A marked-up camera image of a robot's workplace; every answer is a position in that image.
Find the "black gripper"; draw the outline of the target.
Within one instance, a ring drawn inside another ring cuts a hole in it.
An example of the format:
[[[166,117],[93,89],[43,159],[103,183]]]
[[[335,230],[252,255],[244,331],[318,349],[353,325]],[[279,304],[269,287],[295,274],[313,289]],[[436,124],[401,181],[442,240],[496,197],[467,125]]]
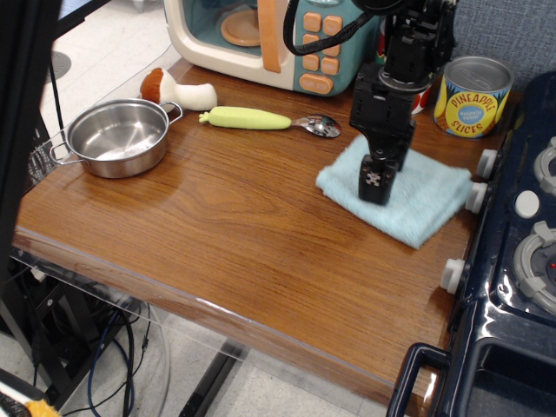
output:
[[[388,87],[382,66],[364,63],[354,79],[349,124],[367,139],[368,153],[361,161],[358,196],[365,202],[388,203],[397,171],[403,168],[413,140],[414,97]]]

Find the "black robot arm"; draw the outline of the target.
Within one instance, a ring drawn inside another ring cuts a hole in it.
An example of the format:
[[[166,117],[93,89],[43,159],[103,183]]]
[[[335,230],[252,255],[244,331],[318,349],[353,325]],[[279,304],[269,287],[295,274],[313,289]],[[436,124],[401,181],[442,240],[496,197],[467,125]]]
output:
[[[358,196],[363,201],[384,205],[389,200],[414,136],[414,98],[451,59],[456,5],[455,1],[356,1],[355,20],[329,39],[307,45],[294,41],[298,3],[287,7],[283,41],[296,56],[344,43],[372,17],[386,18],[386,62],[361,65],[349,121],[368,143],[359,173]]]

